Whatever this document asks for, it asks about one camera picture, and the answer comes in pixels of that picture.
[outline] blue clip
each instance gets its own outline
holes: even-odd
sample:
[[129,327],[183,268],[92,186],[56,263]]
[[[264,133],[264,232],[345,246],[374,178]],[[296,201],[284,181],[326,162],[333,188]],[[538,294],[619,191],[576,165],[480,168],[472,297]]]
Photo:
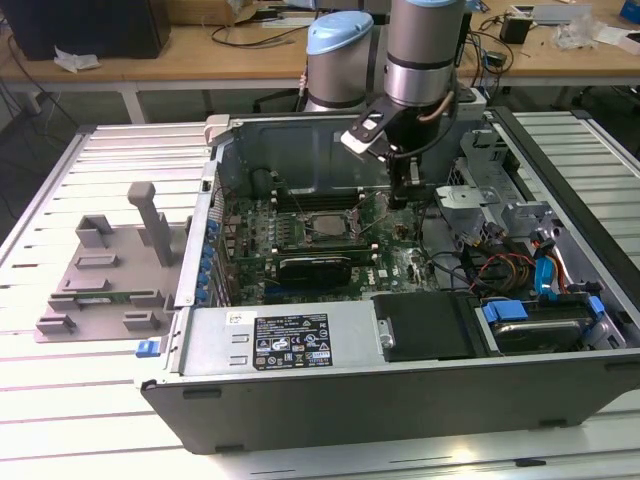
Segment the blue clip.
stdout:
[[202,255],[207,257],[207,258],[211,258],[213,257],[213,254],[215,253],[215,250],[213,249],[213,247],[211,245],[205,245],[204,247],[202,247]]
[[211,262],[206,258],[203,258],[202,260],[200,260],[200,268],[204,271],[211,270]]
[[520,300],[497,300],[482,307],[488,323],[510,322],[529,318]]
[[604,305],[602,304],[602,300],[600,300],[598,297],[590,296],[587,300],[587,304],[589,305],[589,308],[591,309],[591,312],[593,313],[596,320],[600,320],[602,317],[604,317],[606,310],[604,308]]
[[209,277],[206,273],[198,274],[198,284],[202,286],[206,286],[209,283]]
[[536,276],[534,285],[538,295],[547,295],[549,300],[556,300],[558,295],[551,290],[553,283],[553,262],[547,257],[541,257],[536,260]]
[[207,298],[209,298],[209,294],[206,292],[206,290],[196,288],[196,301],[206,302]]
[[154,340],[142,340],[138,344],[136,350],[136,357],[138,358],[150,358],[160,356],[160,342]]

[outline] workbench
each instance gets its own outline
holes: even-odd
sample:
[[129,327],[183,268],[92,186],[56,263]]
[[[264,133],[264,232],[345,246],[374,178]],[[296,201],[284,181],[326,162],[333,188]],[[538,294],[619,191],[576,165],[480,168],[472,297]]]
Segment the workbench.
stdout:
[[[517,118],[638,265],[638,163],[593,121],[564,112]],[[126,198],[130,182],[140,180],[154,182],[154,201],[169,222],[181,224],[191,214],[211,153],[203,129],[189,123],[81,130],[0,247],[3,479],[640,475],[638,390],[572,428],[195,456],[135,387],[134,379],[160,369],[160,359],[134,356],[137,341],[36,344],[34,324],[78,245],[74,229],[83,215],[141,225]]]
[[[622,0],[578,0],[593,5],[594,17],[611,26],[634,28],[618,13]],[[491,10],[474,14],[472,26],[503,13],[512,0],[487,0]],[[532,0],[527,4],[549,3]],[[533,29],[522,46],[514,46],[510,71],[500,79],[503,86],[589,86],[640,84],[640,62],[624,50],[601,44],[596,49],[562,52],[551,42],[555,27]],[[52,61],[21,61],[29,74],[50,92],[115,91],[122,95],[132,123],[146,123],[139,94],[158,90],[225,90],[297,88],[306,62],[306,30],[289,37],[293,43],[270,49],[237,49],[215,44],[209,38],[212,27],[174,26],[171,39],[160,57],[153,60],[101,59],[96,70],[69,73]],[[229,41],[246,43],[282,33],[282,29],[248,25],[230,29]],[[497,35],[499,26],[487,30]],[[487,49],[504,47],[485,39]],[[467,48],[459,68],[466,82],[476,70],[475,53]],[[0,39],[0,76],[15,92],[37,88],[18,69],[9,55],[6,36]]]

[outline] gray case panel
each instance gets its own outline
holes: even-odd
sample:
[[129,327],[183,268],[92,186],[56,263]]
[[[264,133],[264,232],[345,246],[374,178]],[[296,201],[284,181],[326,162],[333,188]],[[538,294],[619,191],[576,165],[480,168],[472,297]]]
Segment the gray case panel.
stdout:
[[211,454],[571,426],[639,385],[637,354],[324,378],[147,382],[142,395],[187,450]]

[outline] metal rail table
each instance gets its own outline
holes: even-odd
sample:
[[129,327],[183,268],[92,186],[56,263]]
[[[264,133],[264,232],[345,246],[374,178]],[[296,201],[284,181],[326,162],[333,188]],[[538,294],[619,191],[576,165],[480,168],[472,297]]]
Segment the metal rail table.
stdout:
[[[626,154],[608,136],[600,138],[597,125],[570,115],[519,118],[547,153],[557,157],[561,173],[586,195],[638,263],[640,215],[633,217],[633,211],[640,190],[633,188],[640,179]],[[194,456],[134,387],[135,378],[157,368],[157,359],[135,358],[137,341],[34,343],[33,326],[75,251],[74,228],[83,214],[104,212],[112,225],[140,224],[126,200],[129,183],[135,180],[155,183],[156,204],[170,222],[183,222],[190,214],[210,154],[203,126],[111,126],[80,132],[0,248],[3,479],[75,479],[87,474],[98,479],[145,474],[161,479],[185,474],[273,479],[352,473],[367,479],[411,475],[492,480],[640,475],[640,391],[626,394],[574,428]],[[578,175],[598,165],[606,166],[607,177],[598,179],[601,188],[593,196],[591,190],[581,190]]]

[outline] desk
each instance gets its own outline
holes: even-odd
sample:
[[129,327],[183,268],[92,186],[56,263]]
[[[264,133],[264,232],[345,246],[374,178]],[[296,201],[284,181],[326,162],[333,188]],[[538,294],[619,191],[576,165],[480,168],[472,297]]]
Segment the desk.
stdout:
[[[527,3],[549,3],[532,0]],[[513,0],[487,0],[491,11],[474,15],[473,27],[493,15],[501,14]],[[633,28],[618,16],[622,1],[591,0],[594,16],[612,26]],[[235,28],[230,41],[251,42],[283,30],[250,25]],[[497,34],[498,27],[489,33]],[[514,46],[512,69],[500,83],[504,86],[588,86],[640,84],[640,60],[611,45],[593,50],[562,52],[551,42],[552,28],[538,27],[529,33],[522,46]],[[306,61],[306,31],[290,37],[294,43],[271,49],[237,49],[214,44],[202,27],[173,27],[171,39],[160,57],[153,60],[104,59],[96,70],[68,73],[52,61],[28,62],[27,71],[52,92],[117,91],[125,102],[131,121],[145,123],[139,92],[150,90],[224,90],[295,88]],[[485,47],[500,50],[490,39]],[[475,73],[476,60],[467,49],[459,69],[461,79]],[[10,90],[32,92],[34,86],[15,65],[0,42],[0,76]]]

